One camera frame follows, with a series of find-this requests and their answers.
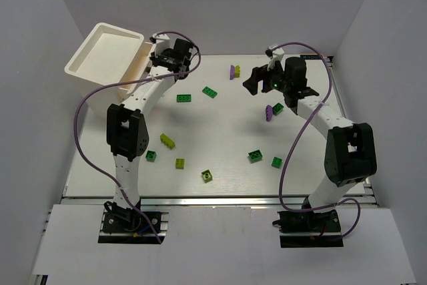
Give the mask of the white drawer cabinet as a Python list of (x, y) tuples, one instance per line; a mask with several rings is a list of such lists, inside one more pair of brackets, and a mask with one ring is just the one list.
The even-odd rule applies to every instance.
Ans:
[(85, 97), (98, 87), (141, 79), (155, 45), (134, 31), (98, 23), (65, 66)]

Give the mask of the lime long lego brick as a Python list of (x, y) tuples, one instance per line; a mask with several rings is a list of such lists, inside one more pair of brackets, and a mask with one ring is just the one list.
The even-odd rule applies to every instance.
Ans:
[(175, 148), (175, 142), (166, 134), (162, 133), (159, 138), (161, 143), (165, 145), (167, 148), (169, 148), (170, 150), (173, 150)]

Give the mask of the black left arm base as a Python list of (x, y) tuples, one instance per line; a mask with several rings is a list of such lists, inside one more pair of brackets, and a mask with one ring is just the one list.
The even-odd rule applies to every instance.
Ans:
[(158, 241), (147, 220), (134, 209), (122, 208), (115, 202), (103, 205), (103, 215), (98, 235), (99, 244), (154, 244), (160, 245), (166, 234), (165, 213), (144, 212), (153, 226)]

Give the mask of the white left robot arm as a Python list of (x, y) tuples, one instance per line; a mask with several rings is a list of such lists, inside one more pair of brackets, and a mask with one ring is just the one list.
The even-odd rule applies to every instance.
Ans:
[(155, 79), (141, 84), (121, 104), (107, 109), (107, 144), (113, 154), (116, 187), (113, 208), (140, 207), (138, 171), (141, 156), (149, 144), (147, 117), (160, 97), (179, 79), (185, 79), (197, 47), (176, 39), (173, 47), (158, 43), (151, 52), (149, 75)]

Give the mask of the lime lego brick top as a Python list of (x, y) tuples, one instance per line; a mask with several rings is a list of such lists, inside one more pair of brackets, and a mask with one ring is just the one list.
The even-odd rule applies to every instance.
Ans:
[(241, 72), (240, 66), (239, 65), (235, 66), (235, 68), (234, 68), (234, 77), (235, 78), (240, 77), (240, 72)]

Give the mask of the lime square lego brick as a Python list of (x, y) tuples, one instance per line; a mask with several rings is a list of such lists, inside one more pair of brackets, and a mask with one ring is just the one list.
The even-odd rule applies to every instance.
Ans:
[(177, 158), (175, 160), (175, 168), (178, 170), (183, 170), (185, 168), (185, 160), (183, 158)]

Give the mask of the lime lego with stud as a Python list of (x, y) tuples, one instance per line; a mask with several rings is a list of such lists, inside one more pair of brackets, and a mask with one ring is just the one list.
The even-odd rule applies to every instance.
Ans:
[(213, 176), (212, 176), (212, 173), (210, 172), (210, 170), (204, 170), (201, 173), (201, 177), (202, 177), (202, 180), (204, 183), (208, 183), (208, 182), (213, 180)]

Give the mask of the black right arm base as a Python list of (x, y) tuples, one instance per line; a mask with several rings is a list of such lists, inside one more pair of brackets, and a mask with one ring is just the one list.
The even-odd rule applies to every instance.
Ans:
[(342, 248), (341, 225), (335, 210), (324, 213), (278, 212), (281, 248)]

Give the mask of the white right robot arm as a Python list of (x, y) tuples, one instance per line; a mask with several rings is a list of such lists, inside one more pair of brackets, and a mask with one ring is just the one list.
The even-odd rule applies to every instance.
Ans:
[(252, 94), (279, 91), (285, 104), (305, 126), (312, 125), (325, 139), (325, 176), (306, 198), (302, 212), (329, 212), (356, 184), (377, 171), (374, 132), (367, 123), (354, 123), (329, 107), (308, 86), (307, 66), (301, 57), (275, 60), (252, 69), (243, 86)]

